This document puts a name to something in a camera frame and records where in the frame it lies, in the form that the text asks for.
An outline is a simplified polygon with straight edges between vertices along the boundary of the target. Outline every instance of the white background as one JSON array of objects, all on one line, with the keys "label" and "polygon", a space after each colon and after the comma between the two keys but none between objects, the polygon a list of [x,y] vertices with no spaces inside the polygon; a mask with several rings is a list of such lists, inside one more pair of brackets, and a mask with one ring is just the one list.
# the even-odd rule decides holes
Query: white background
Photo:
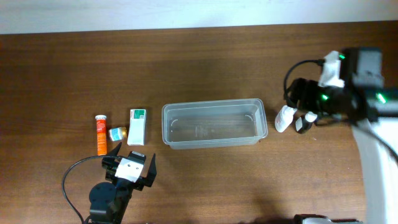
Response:
[{"label": "white background", "polygon": [[0,0],[0,34],[398,19],[398,0]]}]

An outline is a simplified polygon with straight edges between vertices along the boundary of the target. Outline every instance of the wooden table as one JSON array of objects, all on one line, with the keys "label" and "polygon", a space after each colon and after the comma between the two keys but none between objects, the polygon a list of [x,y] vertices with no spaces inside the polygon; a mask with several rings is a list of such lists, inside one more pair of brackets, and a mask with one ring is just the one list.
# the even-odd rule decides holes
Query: wooden table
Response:
[{"label": "wooden table", "polygon": [[[206,29],[126,30],[0,36],[0,222],[78,223],[61,193],[75,161],[96,155],[95,115],[129,124],[148,110],[145,146],[156,153],[152,188],[134,191],[123,223],[265,223],[317,213],[365,218],[361,163],[347,125],[299,135],[274,128],[282,79],[304,59],[331,50],[379,46],[387,86],[397,85],[398,22]],[[293,78],[318,80],[314,65]],[[260,98],[268,137],[252,146],[175,151],[162,141],[167,103]],[[112,149],[116,143],[109,143]],[[104,181],[100,161],[68,176],[84,217],[88,194]]]}]

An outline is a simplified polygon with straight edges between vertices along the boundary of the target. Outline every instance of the plastic container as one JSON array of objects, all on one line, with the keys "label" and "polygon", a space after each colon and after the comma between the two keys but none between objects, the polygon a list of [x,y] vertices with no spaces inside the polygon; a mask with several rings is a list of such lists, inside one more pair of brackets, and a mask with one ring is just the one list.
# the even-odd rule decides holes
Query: plastic container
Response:
[{"label": "plastic container", "polygon": [[163,142],[172,149],[255,144],[268,134],[260,99],[175,103],[162,109]]}]

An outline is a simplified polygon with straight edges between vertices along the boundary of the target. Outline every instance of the cable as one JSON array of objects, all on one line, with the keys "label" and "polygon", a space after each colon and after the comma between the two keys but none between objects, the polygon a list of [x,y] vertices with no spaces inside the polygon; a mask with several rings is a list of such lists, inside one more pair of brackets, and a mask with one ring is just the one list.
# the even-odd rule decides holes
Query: cable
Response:
[{"label": "cable", "polygon": [[87,157],[87,158],[84,158],[84,159],[81,159],[81,160],[75,162],[74,165],[70,166],[69,169],[67,169],[67,171],[65,172],[65,174],[63,175],[63,178],[62,178],[62,193],[63,193],[63,196],[64,196],[65,199],[67,200],[69,206],[70,206],[70,207],[76,212],[76,214],[79,216],[80,221],[81,221],[82,224],[87,223],[87,222],[88,222],[88,218],[86,219],[86,221],[84,221],[84,219],[83,219],[82,215],[80,214],[80,212],[79,212],[79,211],[75,208],[75,206],[73,206],[73,204],[70,202],[70,200],[69,200],[69,198],[68,198],[68,196],[67,196],[67,193],[66,193],[66,191],[65,191],[65,180],[66,180],[67,175],[69,174],[69,172],[70,172],[75,166],[77,166],[78,164],[81,164],[82,162],[88,161],[88,160],[90,160],[90,159],[100,159],[100,158],[109,158],[109,159],[117,159],[117,160],[121,160],[121,159],[122,159],[122,157],[120,157],[120,156],[90,156],[90,157]]},{"label": "cable", "polygon": [[380,138],[379,135],[377,135],[376,133],[374,133],[371,130],[367,130],[364,128],[360,128],[358,126],[357,123],[352,122],[351,123],[357,130],[362,131],[365,134],[368,134],[369,136],[372,136],[373,138],[375,138],[376,140],[378,140],[384,147],[387,148],[387,150],[389,151],[390,155],[394,158],[394,160],[396,161],[396,163],[398,163],[398,154],[397,152],[395,152],[395,150],[387,143],[385,142],[385,140],[383,140],[382,138]]},{"label": "cable", "polygon": [[304,61],[301,61],[301,62],[299,62],[299,63],[296,63],[295,65],[293,65],[293,67],[291,67],[290,69],[289,69],[289,71],[287,71],[287,73],[286,73],[286,75],[285,75],[285,78],[284,78],[284,98],[285,98],[285,100],[286,101],[288,101],[289,103],[290,103],[290,105],[292,104],[292,102],[291,102],[291,100],[289,99],[289,97],[287,96],[287,79],[289,78],[289,76],[290,76],[290,74],[293,72],[293,70],[295,69],[295,68],[297,68],[298,66],[300,66],[300,65],[302,65],[302,64],[305,64],[305,63],[315,63],[315,64],[317,64],[317,65],[319,65],[319,66],[322,66],[323,65],[323,63],[325,63],[325,60],[324,59],[318,59],[318,60],[304,60]]}]

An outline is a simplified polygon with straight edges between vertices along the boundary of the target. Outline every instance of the orange tube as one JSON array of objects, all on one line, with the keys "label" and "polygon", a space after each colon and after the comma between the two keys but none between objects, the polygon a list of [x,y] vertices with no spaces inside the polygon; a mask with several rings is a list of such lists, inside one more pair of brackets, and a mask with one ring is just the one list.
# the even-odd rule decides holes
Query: orange tube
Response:
[{"label": "orange tube", "polygon": [[97,115],[97,155],[106,155],[106,116]]}]

